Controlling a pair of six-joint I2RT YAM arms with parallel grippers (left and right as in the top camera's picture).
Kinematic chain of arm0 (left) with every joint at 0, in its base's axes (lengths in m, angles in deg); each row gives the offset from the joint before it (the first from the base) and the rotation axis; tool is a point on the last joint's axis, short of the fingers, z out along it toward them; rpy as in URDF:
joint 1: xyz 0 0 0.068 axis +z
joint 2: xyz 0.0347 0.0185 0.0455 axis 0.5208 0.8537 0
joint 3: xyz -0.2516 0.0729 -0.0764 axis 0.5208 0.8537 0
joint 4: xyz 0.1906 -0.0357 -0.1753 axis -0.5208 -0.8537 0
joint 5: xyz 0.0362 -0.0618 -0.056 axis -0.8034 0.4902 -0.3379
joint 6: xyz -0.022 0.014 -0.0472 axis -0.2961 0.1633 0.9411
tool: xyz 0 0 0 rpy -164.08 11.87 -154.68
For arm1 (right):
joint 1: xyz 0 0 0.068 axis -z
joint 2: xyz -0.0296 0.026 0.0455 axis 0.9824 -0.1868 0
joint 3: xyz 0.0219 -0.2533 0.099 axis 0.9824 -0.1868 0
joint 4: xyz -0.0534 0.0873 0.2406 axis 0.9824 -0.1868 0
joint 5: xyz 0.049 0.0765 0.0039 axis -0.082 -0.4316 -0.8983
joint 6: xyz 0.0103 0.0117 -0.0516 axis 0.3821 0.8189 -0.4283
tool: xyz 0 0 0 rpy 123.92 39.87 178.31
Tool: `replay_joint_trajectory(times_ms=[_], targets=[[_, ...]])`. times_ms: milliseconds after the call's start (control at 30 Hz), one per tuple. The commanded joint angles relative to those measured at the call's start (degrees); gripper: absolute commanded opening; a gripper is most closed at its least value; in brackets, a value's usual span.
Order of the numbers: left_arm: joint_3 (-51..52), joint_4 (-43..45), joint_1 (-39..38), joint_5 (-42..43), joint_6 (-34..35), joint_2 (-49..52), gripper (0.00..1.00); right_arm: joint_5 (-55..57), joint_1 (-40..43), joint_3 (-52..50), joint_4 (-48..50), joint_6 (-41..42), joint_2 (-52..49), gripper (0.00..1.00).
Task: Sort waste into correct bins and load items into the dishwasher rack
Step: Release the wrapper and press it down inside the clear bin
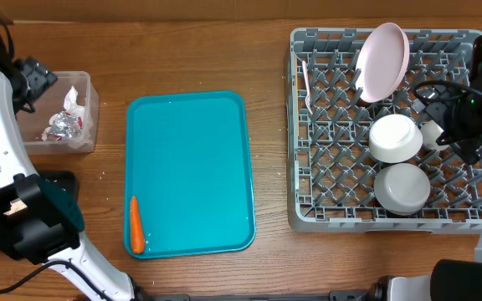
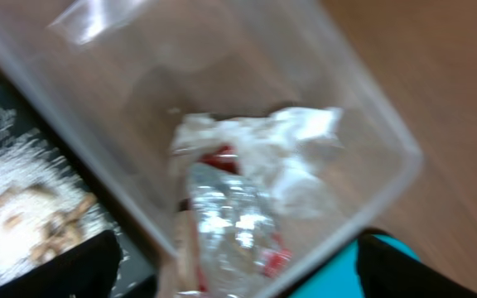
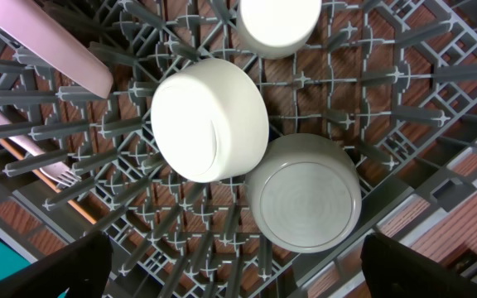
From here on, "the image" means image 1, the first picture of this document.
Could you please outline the white round plate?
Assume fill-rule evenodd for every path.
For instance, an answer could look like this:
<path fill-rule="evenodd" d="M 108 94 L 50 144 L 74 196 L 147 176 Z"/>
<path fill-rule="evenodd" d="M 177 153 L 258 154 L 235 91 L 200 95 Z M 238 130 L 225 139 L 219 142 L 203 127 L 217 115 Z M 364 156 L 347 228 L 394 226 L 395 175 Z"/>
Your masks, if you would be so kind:
<path fill-rule="evenodd" d="M 409 54 L 408 37 L 397 24 L 384 23 L 375 28 L 356 61 L 360 74 L 355 87 L 361 89 L 361 99 L 375 103 L 390 96 L 404 78 Z"/>

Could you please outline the white round bowl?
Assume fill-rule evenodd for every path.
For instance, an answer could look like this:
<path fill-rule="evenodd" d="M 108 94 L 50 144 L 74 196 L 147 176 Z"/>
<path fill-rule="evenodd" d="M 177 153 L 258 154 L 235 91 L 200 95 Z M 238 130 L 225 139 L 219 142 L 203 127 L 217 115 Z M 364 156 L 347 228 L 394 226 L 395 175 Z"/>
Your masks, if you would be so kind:
<path fill-rule="evenodd" d="M 385 163 L 404 162 L 421 149 L 423 136 L 406 115 L 390 114 L 375 121 L 369 130 L 369 151 Z"/>

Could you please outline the white plastic fork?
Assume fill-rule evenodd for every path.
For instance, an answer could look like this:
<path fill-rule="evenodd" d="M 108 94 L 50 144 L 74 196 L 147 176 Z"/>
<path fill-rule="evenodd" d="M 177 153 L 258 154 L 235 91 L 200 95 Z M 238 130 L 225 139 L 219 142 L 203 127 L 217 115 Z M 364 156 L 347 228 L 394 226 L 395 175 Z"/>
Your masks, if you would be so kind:
<path fill-rule="evenodd" d="M 313 115 L 313 111 L 311 108 L 310 81 L 308 78 L 309 73 L 308 73 L 307 63 L 304 60 L 301 61 L 301 68 L 302 68 L 303 79 L 305 83 L 305 91 L 306 91 L 305 106 L 306 106 L 306 109 L 308 110 L 309 115 Z"/>

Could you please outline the clear plastic bin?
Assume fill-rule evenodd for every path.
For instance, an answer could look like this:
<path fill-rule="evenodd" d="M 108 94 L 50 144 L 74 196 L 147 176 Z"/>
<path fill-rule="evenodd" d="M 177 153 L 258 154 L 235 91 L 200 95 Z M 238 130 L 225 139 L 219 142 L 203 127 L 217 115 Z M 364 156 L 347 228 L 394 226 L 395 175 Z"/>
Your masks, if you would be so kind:
<path fill-rule="evenodd" d="M 35 111 L 17 113 L 30 155 L 85 153 L 95 148 L 99 95 L 85 71 L 59 71 L 57 81 L 34 102 Z"/>

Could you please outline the grey plastic dishwasher rack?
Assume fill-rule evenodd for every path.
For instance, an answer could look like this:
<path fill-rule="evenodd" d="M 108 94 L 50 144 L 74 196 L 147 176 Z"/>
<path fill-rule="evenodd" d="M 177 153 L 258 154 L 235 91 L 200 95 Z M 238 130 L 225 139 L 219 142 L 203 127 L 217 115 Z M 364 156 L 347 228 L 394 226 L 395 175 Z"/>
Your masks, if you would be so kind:
<path fill-rule="evenodd" d="M 355 87 L 366 28 L 296 28 L 286 59 L 288 219 L 302 232 L 420 231 L 478 234 L 482 230 L 482 161 L 465 164 L 451 149 L 422 148 L 411 163 L 430 181 L 425 206 L 407 217 L 390 213 L 374 194 L 384 167 L 368 149 L 371 125 L 401 114 L 428 122 L 413 87 L 429 79 L 469 81 L 473 29 L 409 29 L 408 70 L 397 89 L 375 104 Z M 301 61 L 307 63 L 311 108 L 305 106 Z"/>

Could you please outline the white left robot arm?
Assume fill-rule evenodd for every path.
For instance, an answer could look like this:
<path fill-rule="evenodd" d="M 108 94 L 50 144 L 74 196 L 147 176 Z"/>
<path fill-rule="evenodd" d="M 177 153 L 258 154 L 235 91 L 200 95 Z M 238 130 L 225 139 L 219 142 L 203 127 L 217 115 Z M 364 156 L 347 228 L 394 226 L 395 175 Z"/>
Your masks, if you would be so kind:
<path fill-rule="evenodd" d="M 0 294 L 50 268 L 90 300 L 145 300 L 144 290 L 115 268 L 85 234 L 74 174 L 37 173 L 28 157 L 16 114 L 33 113 L 34 102 L 56 80 L 56 74 L 37 60 L 16 59 L 11 37 L 0 34 L 0 251 L 36 267 L 15 284 L 0 288 Z"/>

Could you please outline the white paper napkin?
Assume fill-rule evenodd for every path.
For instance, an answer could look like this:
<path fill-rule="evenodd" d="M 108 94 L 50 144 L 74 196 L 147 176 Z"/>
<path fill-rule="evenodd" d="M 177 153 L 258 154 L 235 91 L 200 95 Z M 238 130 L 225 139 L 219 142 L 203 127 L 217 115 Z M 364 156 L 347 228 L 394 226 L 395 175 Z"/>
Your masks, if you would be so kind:
<path fill-rule="evenodd" d="M 85 107 L 83 105 L 79 105 L 77 103 L 79 93 L 75 89 L 74 86 L 72 86 L 69 89 L 69 92 L 66 94 L 64 97 L 64 103 L 63 103 L 63 110 L 65 112 L 68 112 L 72 115 L 79 116 L 82 121 L 83 121 L 83 127 L 81 131 L 81 135 L 77 139 L 73 140 L 50 140 L 46 138 L 45 131 L 49 127 L 46 127 L 45 130 L 43 131 L 41 135 L 41 139 L 43 141 L 52 141 L 52 142 L 68 142 L 69 146 L 71 148 L 77 149 L 81 147 L 84 144 L 83 138 L 85 137 Z"/>

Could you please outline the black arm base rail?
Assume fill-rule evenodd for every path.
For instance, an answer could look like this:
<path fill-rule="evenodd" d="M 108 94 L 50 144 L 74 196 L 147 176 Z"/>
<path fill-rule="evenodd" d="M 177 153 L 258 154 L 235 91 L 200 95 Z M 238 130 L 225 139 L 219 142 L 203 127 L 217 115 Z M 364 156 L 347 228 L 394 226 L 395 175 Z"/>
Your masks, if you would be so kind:
<path fill-rule="evenodd" d="M 430 300 L 426 292 L 388 290 L 333 290 L 324 294 L 224 295 L 191 297 L 187 294 L 149 295 L 146 301 L 368 301 L 368 300 Z"/>

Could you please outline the black waste tray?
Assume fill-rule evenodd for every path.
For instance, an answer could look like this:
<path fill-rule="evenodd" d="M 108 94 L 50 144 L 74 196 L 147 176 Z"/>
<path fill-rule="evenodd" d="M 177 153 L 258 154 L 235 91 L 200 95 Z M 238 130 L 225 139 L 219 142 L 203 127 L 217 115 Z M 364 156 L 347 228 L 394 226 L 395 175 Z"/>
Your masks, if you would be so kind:
<path fill-rule="evenodd" d="M 56 186 L 71 194 L 77 202 L 79 198 L 79 181 L 71 171 L 46 170 L 38 173 L 45 180 L 53 182 Z"/>

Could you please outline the white paper cup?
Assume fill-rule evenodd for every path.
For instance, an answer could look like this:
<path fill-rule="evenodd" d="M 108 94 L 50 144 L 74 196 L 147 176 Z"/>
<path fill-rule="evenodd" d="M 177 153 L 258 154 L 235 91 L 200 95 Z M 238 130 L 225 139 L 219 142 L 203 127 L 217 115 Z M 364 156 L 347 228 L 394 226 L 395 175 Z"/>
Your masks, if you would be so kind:
<path fill-rule="evenodd" d="M 448 145 L 439 145 L 436 142 L 444 131 L 434 120 L 430 120 L 423 124 L 420 131 L 423 136 L 423 146 L 425 148 L 429 150 L 443 151 L 449 147 Z"/>

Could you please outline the red silver snack wrapper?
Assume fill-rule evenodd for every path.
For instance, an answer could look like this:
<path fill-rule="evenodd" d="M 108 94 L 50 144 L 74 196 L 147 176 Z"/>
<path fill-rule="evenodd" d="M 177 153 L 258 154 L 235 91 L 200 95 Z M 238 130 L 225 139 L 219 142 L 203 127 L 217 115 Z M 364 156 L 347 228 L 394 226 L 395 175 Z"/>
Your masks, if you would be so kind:
<path fill-rule="evenodd" d="M 49 127 L 45 131 L 50 140 L 73 140 L 81 135 L 83 121 L 79 116 L 62 111 L 49 120 Z"/>

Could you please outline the grey round bowl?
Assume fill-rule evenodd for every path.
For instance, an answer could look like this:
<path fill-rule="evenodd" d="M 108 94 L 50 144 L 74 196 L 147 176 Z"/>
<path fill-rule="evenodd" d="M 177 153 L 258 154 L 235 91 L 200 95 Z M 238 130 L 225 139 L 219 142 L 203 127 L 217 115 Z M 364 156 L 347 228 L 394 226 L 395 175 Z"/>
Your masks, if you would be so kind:
<path fill-rule="evenodd" d="M 401 216 L 412 215 L 422 209 L 431 188 L 427 175 L 409 163 L 380 170 L 373 187 L 377 201 L 391 213 Z"/>

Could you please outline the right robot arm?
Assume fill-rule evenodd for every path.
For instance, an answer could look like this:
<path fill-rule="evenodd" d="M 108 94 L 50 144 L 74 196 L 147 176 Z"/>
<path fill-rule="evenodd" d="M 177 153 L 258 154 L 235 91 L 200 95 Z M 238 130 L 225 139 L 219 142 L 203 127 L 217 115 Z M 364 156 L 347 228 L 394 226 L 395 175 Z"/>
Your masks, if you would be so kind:
<path fill-rule="evenodd" d="M 442 132 L 439 145 L 472 166 L 482 159 L 482 35 L 473 43 L 469 82 L 431 79 L 413 87 Z M 386 276 L 366 294 L 367 300 L 482 300 L 482 232 L 473 261 L 442 259 L 424 276 Z"/>

